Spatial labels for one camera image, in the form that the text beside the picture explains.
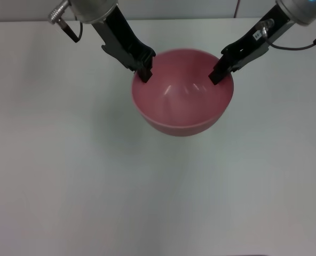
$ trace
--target label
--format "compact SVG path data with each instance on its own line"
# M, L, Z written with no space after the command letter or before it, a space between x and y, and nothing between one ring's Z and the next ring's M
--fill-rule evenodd
M258 41L263 35L261 34L261 32L258 30L253 34L253 37L256 41Z

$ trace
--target white table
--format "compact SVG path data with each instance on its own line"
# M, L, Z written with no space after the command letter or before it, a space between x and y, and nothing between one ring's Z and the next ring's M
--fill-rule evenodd
M220 56L256 19L132 21L156 52ZM72 23L78 30L78 24ZM316 22L276 43L304 46ZM233 75L210 130L151 128L91 26L0 23L0 255L316 256L316 47Z

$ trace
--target bowl rim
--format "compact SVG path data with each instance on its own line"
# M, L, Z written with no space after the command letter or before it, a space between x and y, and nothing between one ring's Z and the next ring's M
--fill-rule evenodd
M209 52L202 51L202 50L198 50L198 49L193 49L193 48L176 48L176 49L171 49L171 50L167 50L167 51L160 52L160 53L157 54L157 56L158 56L158 55L162 55L162 54L166 54L166 53L169 53L169 52L175 52L175 51L181 51L181 50L182 50L182 51L187 50L187 51L194 51L194 52L202 52L202 53L205 53L205 54L207 54L207 55L209 55L209 56L214 57L215 59L217 59L217 61L219 60L219 58L217 58L215 55L212 55L212 54L209 53ZM213 120L219 119L219 117L216 116L216 117L210 118L210 119L208 119L208 120L206 120L206 121L203 121L202 123L193 124L193 125L188 125L188 126L168 125L168 124L163 124L163 123L160 123L160 122L157 122L157 121L152 120L150 117L148 117L147 115L145 115L145 114L141 111L141 109L138 107L138 105L136 104L136 101L135 101L135 99L134 99L134 96L133 96L133 84L134 84L134 79L136 78L137 75L138 75L137 72L135 72L135 75L133 76L133 79L132 79L132 87L131 87L131 89L132 89L132 90L131 90L132 102L133 102L134 105L136 106L136 109L139 111L139 113L140 113L145 119L147 119L148 121L150 121L150 122L152 122L152 123L154 123L154 124L156 124L156 125L159 125L159 126L162 126L162 127L166 127L166 128L170 128L170 129L191 129L191 128L196 128L196 127L199 127L199 126L202 126L202 125L211 123ZM231 79L231 83L232 83L233 86L234 86L234 80L233 80L232 74L229 73L227 76L229 76L229 78Z

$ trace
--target cable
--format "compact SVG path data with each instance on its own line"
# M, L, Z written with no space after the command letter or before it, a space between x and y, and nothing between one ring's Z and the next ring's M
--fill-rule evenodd
M308 45L308 46L305 46L305 47L300 47L300 48L290 48L290 47L282 47L282 46L277 46L277 45L274 45L269 39L268 39L268 35L267 35L267 32L266 32L266 28L264 27L262 30L262 34L263 34L263 38L265 39L266 43L269 44L269 46L273 47L273 48L276 48L276 49L279 49L279 50L285 50L285 51L302 51L302 50L307 50L307 49L310 49L314 46L316 46L316 39L313 40L313 43Z
M82 33L83 33L83 23L80 22L80 34L78 35L78 41L81 40L81 38L82 38Z
M236 16L238 15L238 10L239 10L239 6L240 6L240 2L241 2L241 0L238 0L238 3L236 4L235 13L234 13L234 18L236 18Z
M289 48L289 47L282 47L282 46L274 45L268 38L265 38L265 41L267 44L269 44L269 46L276 48L276 49L279 49L279 50L285 50L285 51L302 51L302 50L310 49L310 48L315 46L315 44L311 44L311 45L308 45L305 47L300 47L300 48Z

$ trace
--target bowl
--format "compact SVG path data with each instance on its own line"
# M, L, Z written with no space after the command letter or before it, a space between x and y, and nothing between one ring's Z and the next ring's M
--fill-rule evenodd
M194 49L177 49L153 59L152 77L132 82L132 98L144 119L157 130L184 137L212 127L228 107L234 91L229 74L214 85L209 74L218 58Z

